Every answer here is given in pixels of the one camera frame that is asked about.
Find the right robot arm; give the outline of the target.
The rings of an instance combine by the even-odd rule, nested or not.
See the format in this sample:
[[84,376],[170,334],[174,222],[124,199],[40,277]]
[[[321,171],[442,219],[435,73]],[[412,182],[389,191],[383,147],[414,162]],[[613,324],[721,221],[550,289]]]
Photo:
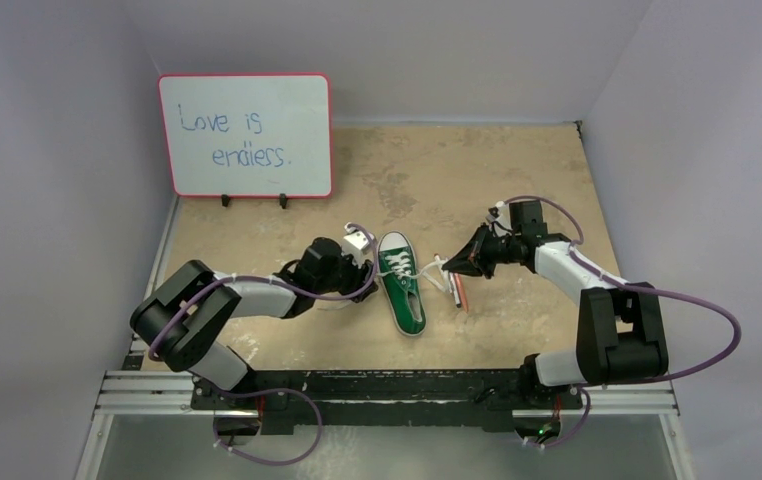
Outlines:
[[497,203],[465,246],[442,265],[450,274],[490,279],[498,265],[519,264],[577,306],[574,346],[527,356],[518,381],[521,399],[541,407],[565,387],[663,375],[669,356],[652,286],[609,276],[578,251],[580,238],[550,231],[543,217],[546,202],[523,195]]

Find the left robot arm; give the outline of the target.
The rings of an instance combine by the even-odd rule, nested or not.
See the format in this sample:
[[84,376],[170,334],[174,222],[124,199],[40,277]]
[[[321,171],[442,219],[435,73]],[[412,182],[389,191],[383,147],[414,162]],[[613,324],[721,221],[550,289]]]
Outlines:
[[129,325],[152,360],[209,381],[221,401],[241,409],[259,385],[248,362],[218,340],[228,322],[292,319],[319,301],[362,302],[377,289],[373,249],[372,237],[360,231],[342,241],[318,237],[267,277],[219,273],[190,260],[135,308]]

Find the white shoelace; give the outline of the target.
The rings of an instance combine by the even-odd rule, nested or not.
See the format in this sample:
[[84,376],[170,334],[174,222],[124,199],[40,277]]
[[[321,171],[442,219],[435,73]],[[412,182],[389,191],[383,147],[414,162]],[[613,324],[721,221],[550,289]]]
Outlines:
[[378,276],[384,280],[393,280],[403,291],[414,290],[418,280],[424,278],[435,288],[446,293],[442,289],[441,281],[429,274],[429,270],[434,267],[434,261],[419,267],[411,250],[390,250],[381,253]]

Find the green canvas sneaker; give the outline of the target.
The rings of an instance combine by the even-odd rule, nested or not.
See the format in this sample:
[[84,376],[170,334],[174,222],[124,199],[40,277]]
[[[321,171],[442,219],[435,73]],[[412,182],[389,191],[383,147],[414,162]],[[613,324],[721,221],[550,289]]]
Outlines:
[[414,249],[399,231],[384,234],[378,246],[379,276],[400,333],[418,336],[427,320],[419,291]]

